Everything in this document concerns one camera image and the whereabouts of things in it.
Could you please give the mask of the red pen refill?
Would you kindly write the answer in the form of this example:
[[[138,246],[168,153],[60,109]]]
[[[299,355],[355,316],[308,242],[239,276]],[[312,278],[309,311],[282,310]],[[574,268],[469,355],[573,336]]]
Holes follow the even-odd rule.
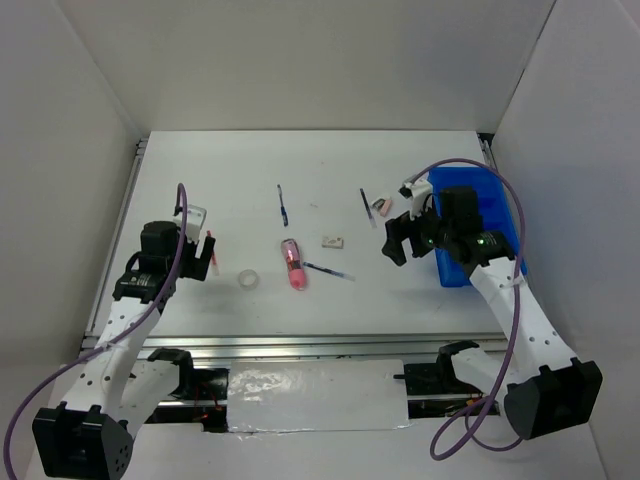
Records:
[[[211,230],[207,230],[207,237],[213,238]],[[219,276],[220,275],[220,271],[219,271],[219,267],[218,267],[218,262],[217,262],[217,259],[216,259],[215,251],[212,251],[212,253],[211,253],[211,268],[212,268],[213,274],[215,276]]]

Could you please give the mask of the purple pen refill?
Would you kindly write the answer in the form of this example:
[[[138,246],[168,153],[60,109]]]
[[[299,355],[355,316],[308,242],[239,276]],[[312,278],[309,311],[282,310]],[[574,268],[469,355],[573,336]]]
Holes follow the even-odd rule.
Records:
[[[367,215],[367,218],[369,220],[369,223],[370,223],[370,225],[371,225],[371,227],[373,229],[376,229],[377,228],[376,220],[375,220],[375,218],[373,216],[373,213],[372,213],[372,210],[371,210],[371,206],[370,206],[370,203],[369,203],[368,198],[366,196],[366,193],[365,193],[363,188],[360,188],[359,192],[360,192],[360,196],[361,196],[361,199],[363,201],[363,204],[364,204],[364,208],[365,208],[366,215]]]

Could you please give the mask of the clear tape roll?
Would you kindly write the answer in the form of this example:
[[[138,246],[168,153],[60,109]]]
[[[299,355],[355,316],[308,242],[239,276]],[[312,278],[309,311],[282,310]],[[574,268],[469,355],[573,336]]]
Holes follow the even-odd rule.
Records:
[[[259,284],[259,275],[252,269],[245,269],[238,274],[237,281],[244,290],[253,290]]]

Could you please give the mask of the white eraser box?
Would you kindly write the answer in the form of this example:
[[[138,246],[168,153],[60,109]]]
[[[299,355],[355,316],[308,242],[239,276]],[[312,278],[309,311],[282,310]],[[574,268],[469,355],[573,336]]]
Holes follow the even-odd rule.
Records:
[[[321,246],[327,249],[343,249],[344,238],[339,236],[324,236],[321,241]]]

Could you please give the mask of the blue pen refill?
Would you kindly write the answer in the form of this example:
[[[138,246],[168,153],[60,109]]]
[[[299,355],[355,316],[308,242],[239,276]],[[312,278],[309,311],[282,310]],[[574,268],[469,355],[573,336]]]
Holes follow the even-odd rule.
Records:
[[[322,267],[322,266],[313,264],[311,262],[303,262],[303,265],[305,267],[307,267],[307,268],[312,269],[312,270],[319,271],[319,272],[322,272],[322,273],[325,273],[325,274],[328,274],[328,275],[331,275],[331,276],[334,276],[334,277],[337,277],[337,278],[341,278],[341,279],[348,280],[348,281],[355,281],[355,277],[354,276],[346,274],[344,272],[339,272],[339,271],[336,271],[334,269],[330,269],[330,268],[327,268],[327,267]]]

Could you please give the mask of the pink glue stick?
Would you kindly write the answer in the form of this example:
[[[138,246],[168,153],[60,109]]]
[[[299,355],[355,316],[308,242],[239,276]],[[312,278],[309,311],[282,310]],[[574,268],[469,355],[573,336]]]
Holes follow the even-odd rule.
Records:
[[[286,263],[290,286],[298,291],[304,290],[307,286],[307,278],[296,241],[291,238],[283,240],[281,251]]]

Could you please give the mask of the blue ballpoint pen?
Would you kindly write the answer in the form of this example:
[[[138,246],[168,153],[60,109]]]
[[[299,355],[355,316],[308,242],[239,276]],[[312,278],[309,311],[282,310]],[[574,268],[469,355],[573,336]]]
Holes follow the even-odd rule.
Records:
[[[283,221],[283,226],[286,228],[289,225],[288,213],[284,204],[283,191],[280,184],[277,184],[277,192],[280,204],[280,213]]]

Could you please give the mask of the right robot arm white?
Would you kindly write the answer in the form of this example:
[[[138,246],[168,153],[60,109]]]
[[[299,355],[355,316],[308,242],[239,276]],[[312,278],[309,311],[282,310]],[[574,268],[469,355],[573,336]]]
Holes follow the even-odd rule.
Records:
[[[463,270],[496,317],[513,347],[514,366],[503,368],[472,341],[439,351],[436,379],[448,392],[466,384],[492,395],[515,431],[531,440],[586,423],[603,376],[593,361],[583,362],[546,317],[517,266],[508,238],[487,230],[479,199],[470,186],[439,193],[419,180],[401,193],[411,208],[386,222],[383,254],[402,266],[412,255],[422,258],[434,249],[449,254]]]

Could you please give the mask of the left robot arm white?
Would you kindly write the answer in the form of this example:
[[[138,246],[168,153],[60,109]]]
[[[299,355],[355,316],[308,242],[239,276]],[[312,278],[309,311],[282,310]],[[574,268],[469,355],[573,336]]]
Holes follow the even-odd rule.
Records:
[[[55,407],[38,411],[32,431],[46,476],[120,479],[137,434],[167,397],[189,397],[197,374],[186,350],[161,347],[138,355],[178,280],[205,280],[215,240],[191,225],[144,225],[140,248],[116,281],[107,324],[81,363],[77,380]]]

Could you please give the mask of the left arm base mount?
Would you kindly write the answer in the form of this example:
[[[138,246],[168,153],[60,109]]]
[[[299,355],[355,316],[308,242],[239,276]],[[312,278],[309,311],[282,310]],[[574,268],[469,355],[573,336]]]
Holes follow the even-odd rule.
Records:
[[[148,361],[170,361],[179,367],[178,387],[155,408],[146,424],[198,424],[204,432],[225,433],[229,370],[198,369],[186,350],[159,348]]]

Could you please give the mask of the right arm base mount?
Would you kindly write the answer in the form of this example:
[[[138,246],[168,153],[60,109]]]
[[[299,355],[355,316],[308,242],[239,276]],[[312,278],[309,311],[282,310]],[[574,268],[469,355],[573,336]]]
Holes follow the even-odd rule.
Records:
[[[401,373],[393,375],[405,385],[410,419],[450,417],[484,397],[479,389],[454,376],[451,362],[454,354],[478,348],[469,340],[447,344],[438,350],[434,362],[405,364]]]

